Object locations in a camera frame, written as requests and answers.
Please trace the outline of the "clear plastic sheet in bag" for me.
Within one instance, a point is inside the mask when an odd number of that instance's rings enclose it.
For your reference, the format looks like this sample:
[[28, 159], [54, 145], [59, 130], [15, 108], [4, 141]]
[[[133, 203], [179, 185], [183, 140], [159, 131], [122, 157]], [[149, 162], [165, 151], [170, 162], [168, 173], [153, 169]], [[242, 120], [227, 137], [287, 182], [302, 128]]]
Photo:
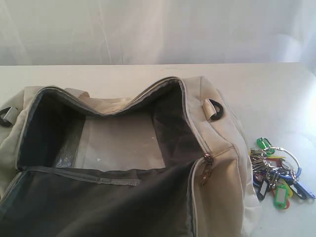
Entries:
[[72, 122], [54, 167], [100, 171], [164, 168], [151, 115], [85, 117]]

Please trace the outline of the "beige duffel bag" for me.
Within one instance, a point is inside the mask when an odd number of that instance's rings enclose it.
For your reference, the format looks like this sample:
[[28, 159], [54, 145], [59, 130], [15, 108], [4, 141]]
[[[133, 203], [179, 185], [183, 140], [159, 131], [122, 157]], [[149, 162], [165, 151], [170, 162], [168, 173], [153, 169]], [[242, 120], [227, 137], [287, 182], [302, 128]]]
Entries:
[[[164, 168], [54, 167], [72, 122], [146, 112]], [[0, 108], [3, 237], [248, 237], [258, 224], [244, 132], [204, 77], [168, 77], [134, 98], [26, 87]]]

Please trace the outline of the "white backdrop curtain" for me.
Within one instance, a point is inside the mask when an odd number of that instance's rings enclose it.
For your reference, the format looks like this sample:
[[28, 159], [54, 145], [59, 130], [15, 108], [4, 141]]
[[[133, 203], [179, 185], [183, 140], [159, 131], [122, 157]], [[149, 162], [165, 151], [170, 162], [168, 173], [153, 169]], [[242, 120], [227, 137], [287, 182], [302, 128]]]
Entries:
[[2, 65], [302, 62], [313, 0], [3, 0]]

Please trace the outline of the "colourful key tag bunch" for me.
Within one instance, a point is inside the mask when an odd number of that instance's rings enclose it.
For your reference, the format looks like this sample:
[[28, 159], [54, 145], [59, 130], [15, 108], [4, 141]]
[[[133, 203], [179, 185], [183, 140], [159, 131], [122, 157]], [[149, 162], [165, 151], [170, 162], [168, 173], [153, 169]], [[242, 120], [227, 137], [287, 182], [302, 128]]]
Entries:
[[249, 157], [252, 164], [253, 186], [259, 201], [267, 193], [273, 196], [274, 207], [286, 210], [290, 198], [296, 195], [301, 200], [315, 200], [316, 195], [299, 181], [302, 167], [297, 158], [282, 147], [273, 146], [267, 138], [256, 140], [257, 148], [252, 148]]

